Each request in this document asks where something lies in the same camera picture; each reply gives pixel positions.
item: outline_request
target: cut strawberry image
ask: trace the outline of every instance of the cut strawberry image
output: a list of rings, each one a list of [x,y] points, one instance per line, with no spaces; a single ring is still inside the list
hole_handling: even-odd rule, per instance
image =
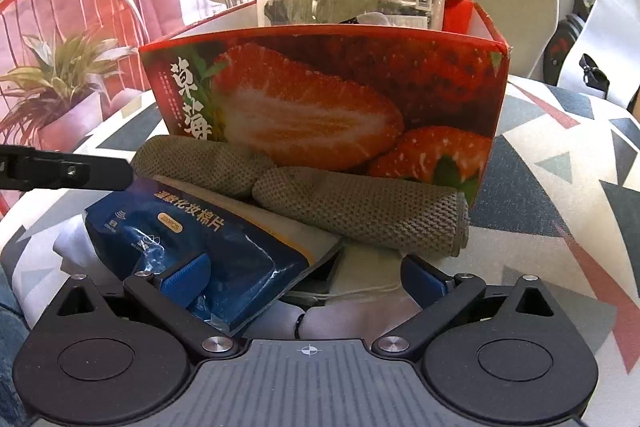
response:
[[[402,134],[398,108],[371,87],[257,44],[232,47],[213,66],[210,99],[225,139],[261,150],[279,166],[350,169],[391,149]]]
[[[493,136],[504,83],[504,57],[491,47],[442,33],[429,38],[309,36],[264,39],[268,47],[386,96],[408,129],[439,125]]]
[[[367,174],[458,188],[471,202],[491,143],[490,138],[453,127],[413,129],[402,135],[395,149],[376,158]]]

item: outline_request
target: crosshair marking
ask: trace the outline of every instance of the crosshair marking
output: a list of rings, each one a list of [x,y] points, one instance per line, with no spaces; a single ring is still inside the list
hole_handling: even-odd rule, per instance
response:
[[[311,355],[316,354],[318,351],[322,351],[322,349],[318,349],[316,346],[312,346],[311,344],[309,344],[308,346],[299,349],[299,351],[302,351],[304,355],[310,357]]]

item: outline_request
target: red box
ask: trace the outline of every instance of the red box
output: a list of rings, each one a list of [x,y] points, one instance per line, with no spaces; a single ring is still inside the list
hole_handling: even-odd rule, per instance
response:
[[[171,134],[245,144],[281,166],[449,185],[473,201],[510,58],[478,4],[447,4],[444,28],[466,34],[254,26],[250,3],[140,49]]]

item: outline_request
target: metal screw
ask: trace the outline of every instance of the metal screw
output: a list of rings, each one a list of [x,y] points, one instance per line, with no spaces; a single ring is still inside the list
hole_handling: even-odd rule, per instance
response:
[[[401,351],[406,350],[409,347],[409,342],[402,337],[382,337],[378,341],[378,347],[382,349],[382,351],[386,351],[388,353],[400,353]]]
[[[234,341],[229,337],[209,337],[202,341],[202,349],[210,353],[224,353],[234,347]]]

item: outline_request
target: rolled towel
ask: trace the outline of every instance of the rolled towel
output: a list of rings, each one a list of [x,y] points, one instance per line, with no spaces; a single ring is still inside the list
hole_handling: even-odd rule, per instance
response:
[[[231,198],[247,198],[255,181],[275,167],[264,153],[225,142],[154,136],[133,156],[140,178],[167,176]]]
[[[468,207],[455,188],[282,167],[265,172],[252,195],[282,216],[418,255],[456,257],[468,240]]]

